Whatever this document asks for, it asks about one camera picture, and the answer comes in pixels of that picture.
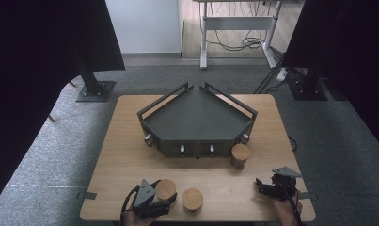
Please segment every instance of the wooden table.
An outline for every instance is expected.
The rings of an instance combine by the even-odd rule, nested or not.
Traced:
[[[269,198],[258,193],[254,181],[257,177],[270,185],[272,169],[300,169],[274,98],[233,96],[259,112],[247,143],[251,156],[242,170],[231,167],[226,157],[165,158],[155,147],[146,145],[136,116],[160,96],[121,96],[88,188],[96,198],[84,200],[81,218],[118,221],[126,196],[142,179],[149,183],[171,179],[177,186],[177,201],[168,215],[159,217],[160,221],[276,221]],[[182,193],[190,187],[198,188],[204,197],[196,213],[185,211],[182,205]],[[297,179],[297,188],[307,191],[303,179]],[[302,220],[314,220],[311,201],[301,203]]]

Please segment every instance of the white desk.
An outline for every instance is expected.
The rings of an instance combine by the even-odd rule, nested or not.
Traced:
[[[280,12],[282,1],[276,2],[273,16],[268,17],[208,17],[207,3],[209,2],[240,2],[240,0],[193,0],[194,2],[204,3],[203,9],[203,37],[201,41],[200,69],[207,69],[207,31],[208,30],[267,30],[267,36],[262,51],[268,60],[271,68],[276,66],[274,53],[270,45],[276,28],[277,19]]]

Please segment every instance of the desk leg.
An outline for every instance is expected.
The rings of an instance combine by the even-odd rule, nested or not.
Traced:
[[[201,54],[200,54],[200,69],[207,69],[207,29],[206,29],[206,21],[207,21],[207,2],[204,2],[204,10],[203,10],[203,36],[201,40]]]
[[[274,31],[277,24],[277,19],[279,18],[280,7],[282,6],[282,1],[276,2],[275,14],[273,16],[271,27],[268,30],[268,34],[265,39],[265,43],[262,45],[262,50],[265,53],[265,57],[268,60],[269,66],[271,68],[276,67],[276,62],[274,60],[274,53],[270,48],[272,37],[274,36]]]

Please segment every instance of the black curtain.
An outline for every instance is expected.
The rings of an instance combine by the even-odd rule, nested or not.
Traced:
[[[282,65],[327,77],[379,141],[379,0],[307,0]]]
[[[0,193],[79,75],[72,48],[90,71],[124,70],[104,0],[0,0]]]

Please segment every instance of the human hand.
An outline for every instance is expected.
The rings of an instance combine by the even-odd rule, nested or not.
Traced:
[[[297,203],[297,210],[301,213],[303,204],[298,201],[298,192],[292,197],[294,203]],[[276,216],[280,221],[282,226],[296,226],[297,220],[295,218],[292,206],[288,200],[280,201],[274,198],[271,198],[272,206],[274,206]]]
[[[140,219],[133,211],[125,212],[124,226],[150,226],[158,217]]]

